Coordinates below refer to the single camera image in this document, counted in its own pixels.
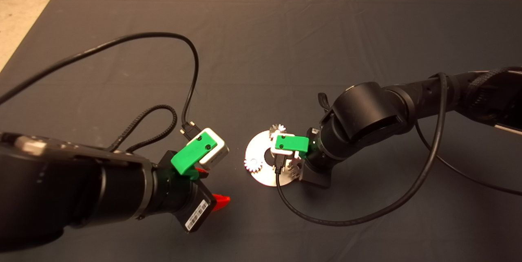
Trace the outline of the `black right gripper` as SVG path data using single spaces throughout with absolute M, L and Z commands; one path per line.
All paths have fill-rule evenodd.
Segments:
M 332 169 L 328 167 L 329 158 L 321 151 L 319 130 L 309 128 L 307 151 L 302 153 L 301 181 L 321 188 L 330 188 Z

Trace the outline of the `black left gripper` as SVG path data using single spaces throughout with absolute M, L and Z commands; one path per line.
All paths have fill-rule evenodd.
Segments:
M 171 163 L 175 151 L 166 151 L 158 164 L 158 212 L 175 216 L 186 233 L 196 232 L 211 210 L 218 211 L 230 202 L 229 196 L 212 194 L 202 180 L 181 175 Z M 196 168 L 199 175 L 208 171 Z

